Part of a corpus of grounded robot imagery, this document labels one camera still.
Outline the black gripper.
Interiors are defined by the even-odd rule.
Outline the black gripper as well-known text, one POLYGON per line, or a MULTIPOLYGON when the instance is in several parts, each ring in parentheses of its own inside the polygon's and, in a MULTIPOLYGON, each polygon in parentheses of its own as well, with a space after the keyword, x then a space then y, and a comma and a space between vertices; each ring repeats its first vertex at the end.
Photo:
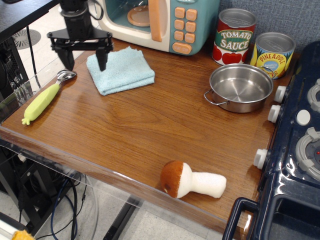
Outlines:
POLYGON ((74 69, 75 61, 70 50, 96 50, 99 69, 104 71, 108 52, 113 50, 112 34, 93 27, 93 15, 87 0, 60 0, 59 4, 66 28, 51 31, 47 37, 53 49, 58 47, 55 51, 65 68, 74 69))

